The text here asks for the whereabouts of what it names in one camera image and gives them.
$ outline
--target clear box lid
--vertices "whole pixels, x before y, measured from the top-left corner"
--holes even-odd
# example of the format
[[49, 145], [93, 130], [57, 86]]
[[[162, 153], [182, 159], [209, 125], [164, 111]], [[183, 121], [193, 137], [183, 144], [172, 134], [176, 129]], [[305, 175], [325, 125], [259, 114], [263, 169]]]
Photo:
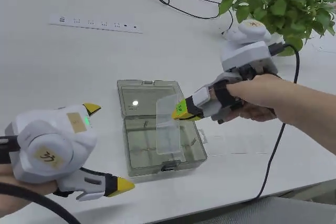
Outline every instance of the clear box lid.
[[117, 84], [123, 117], [155, 117], [158, 99], [176, 93], [182, 95], [176, 81], [119, 80]]
[[159, 155], [181, 152], [180, 123], [172, 119], [179, 95], [158, 99], [156, 103], [156, 152]]

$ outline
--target forearm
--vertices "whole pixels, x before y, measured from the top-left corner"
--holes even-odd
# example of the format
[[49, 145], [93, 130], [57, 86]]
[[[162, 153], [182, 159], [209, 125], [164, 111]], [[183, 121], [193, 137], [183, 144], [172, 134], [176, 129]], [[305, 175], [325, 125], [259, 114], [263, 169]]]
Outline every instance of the forearm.
[[291, 84], [275, 106], [284, 122], [336, 154], [336, 96]]

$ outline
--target green led light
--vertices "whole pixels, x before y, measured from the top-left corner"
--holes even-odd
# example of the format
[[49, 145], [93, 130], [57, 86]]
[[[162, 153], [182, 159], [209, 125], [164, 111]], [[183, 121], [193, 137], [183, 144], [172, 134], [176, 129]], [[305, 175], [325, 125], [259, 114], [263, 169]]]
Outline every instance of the green led light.
[[85, 117], [85, 123], [86, 123], [86, 125], [90, 125], [90, 121], [89, 121], [89, 117], [88, 116]]

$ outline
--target transparent plastic sheet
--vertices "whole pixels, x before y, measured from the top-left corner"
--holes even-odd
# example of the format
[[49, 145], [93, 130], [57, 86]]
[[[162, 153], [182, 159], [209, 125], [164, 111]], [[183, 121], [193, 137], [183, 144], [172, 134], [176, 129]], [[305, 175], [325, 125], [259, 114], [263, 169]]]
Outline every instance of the transparent plastic sheet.
[[156, 152], [158, 154], [181, 152], [180, 123], [172, 119], [179, 95], [173, 94], [156, 102]]

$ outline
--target power strip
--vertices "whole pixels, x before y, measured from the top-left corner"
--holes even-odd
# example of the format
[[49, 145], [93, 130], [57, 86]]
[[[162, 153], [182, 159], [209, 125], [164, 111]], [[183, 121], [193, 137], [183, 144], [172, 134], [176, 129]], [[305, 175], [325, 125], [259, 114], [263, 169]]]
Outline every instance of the power strip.
[[72, 26], [81, 28], [91, 28], [109, 31], [125, 31], [128, 33], [141, 34], [137, 25], [131, 25], [121, 22], [109, 22], [106, 20], [83, 19], [78, 17], [61, 16], [52, 14], [49, 19], [49, 24], [58, 26]]

